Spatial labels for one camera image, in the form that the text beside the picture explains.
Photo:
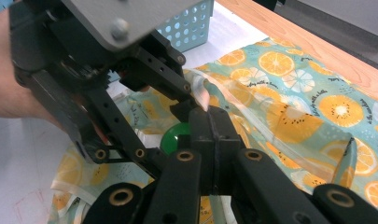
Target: circular hole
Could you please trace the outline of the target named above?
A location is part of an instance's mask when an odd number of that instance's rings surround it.
[[[184,86],[183,86],[183,89],[185,89],[185,91],[189,91],[189,85],[187,85],[187,84],[184,85]]]
[[[116,189],[110,194],[109,202],[115,206],[127,204],[133,199],[133,192],[130,189]]]
[[[258,153],[256,153],[256,152],[249,152],[248,154],[247,154],[250,158],[253,158],[253,159],[255,159],[255,158],[258,158],[260,155],[258,154]]]
[[[342,191],[331,189],[328,191],[327,195],[333,203],[341,207],[353,207],[355,205],[354,200]]]
[[[177,216],[173,213],[167,213],[162,216],[162,223],[174,224],[177,222]]]
[[[98,149],[95,152],[95,157],[99,160],[106,158],[106,152],[103,149]]]
[[[135,155],[137,156],[137,157],[139,157],[139,158],[142,158],[142,157],[144,157],[145,156],[145,151],[143,150],[143,149],[137,149],[136,151],[135,151]]]
[[[246,151],[245,156],[252,161],[260,161],[262,158],[261,154],[253,150]]]
[[[126,200],[128,198],[128,194],[126,192],[120,192],[115,195],[116,200]]]
[[[297,213],[294,218],[296,219],[296,221],[298,221],[300,224],[311,224],[311,219],[303,214],[303,213]]]
[[[194,155],[189,151],[181,151],[176,156],[180,161],[191,161],[194,158]]]

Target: robotic arm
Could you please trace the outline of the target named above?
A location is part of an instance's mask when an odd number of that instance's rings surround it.
[[[10,8],[17,81],[86,161],[133,161],[156,180],[106,189],[85,223],[197,223],[200,196],[209,194],[231,195],[239,223],[378,223],[378,211],[349,189],[324,185],[306,197],[266,154],[242,149],[224,110],[196,106],[185,57],[154,27],[197,2],[23,0]],[[179,137],[177,152],[145,148],[105,90],[110,70],[133,91],[151,86],[179,102],[171,111],[191,134]]]

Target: white surface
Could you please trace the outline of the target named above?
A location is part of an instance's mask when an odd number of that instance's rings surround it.
[[[185,52],[195,67],[267,37],[215,3],[208,42]],[[121,88],[111,87],[113,95]],[[39,119],[0,119],[0,223],[45,223],[51,180],[70,141]]]

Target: black plastic part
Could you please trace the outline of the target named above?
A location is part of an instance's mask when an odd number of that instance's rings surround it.
[[[161,150],[145,148],[107,92],[101,88],[92,88],[83,92],[83,96],[94,122],[103,133],[113,135],[111,138],[113,145],[122,146],[117,148],[119,153],[122,156],[126,155],[152,177],[159,177],[166,155]]]
[[[196,151],[171,154],[144,223],[198,223],[200,172],[201,155]]]
[[[189,113],[194,108],[197,108],[198,105],[195,103],[194,99],[188,99],[178,104],[171,105],[171,113],[178,119],[180,122],[187,123],[189,122]]]
[[[97,198],[83,224],[135,223],[143,200],[144,194],[136,185],[128,183],[113,185],[105,189]]]
[[[34,13],[40,13],[61,4],[61,0],[23,0]]]
[[[118,60],[115,53],[104,49],[73,16],[53,22],[49,28],[78,63],[104,65]]]
[[[197,107],[189,113],[191,148],[203,156],[201,165],[201,194],[212,194],[214,189],[215,139],[207,113]]]
[[[239,201],[231,197],[231,210],[237,223],[257,224],[262,223],[253,205],[247,200]]]
[[[234,168],[237,184],[242,185],[264,223],[329,223],[267,154],[242,149]]]
[[[16,75],[25,83],[25,86],[32,90],[32,94],[50,114],[62,124],[86,161],[105,162],[95,157],[95,151],[104,148],[104,144],[93,129],[92,122],[47,71],[27,76],[16,68]]]
[[[143,188],[143,202],[139,207],[134,223],[144,223],[154,192],[156,191],[158,180],[155,180]]]
[[[268,8],[271,11],[275,10],[277,0],[253,0],[254,2]]]
[[[231,195],[233,182],[235,182],[231,158],[234,158],[241,149],[241,138],[235,131],[227,111],[209,106],[207,116],[216,143],[213,194]]]
[[[184,101],[191,97],[190,84],[146,49],[139,48],[135,58],[119,63],[117,72],[120,82],[133,91],[140,91],[149,85],[172,100]]]
[[[47,68],[66,55],[63,46],[44,28],[46,12],[33,14],[23,2],[9,8],[11,58],[15,67],[27,73]]]
[[[335,184],[317,186],[314,204],[331,223],[378,223],[378,210],[352,190]]]

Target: wooden table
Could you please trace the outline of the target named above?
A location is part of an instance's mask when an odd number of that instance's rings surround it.
[[[281,37],[300,46],[328,69],[346,77],[366,93],[378,99],[378,69],[251,0],[217,0],[217,2],[264,34]]]

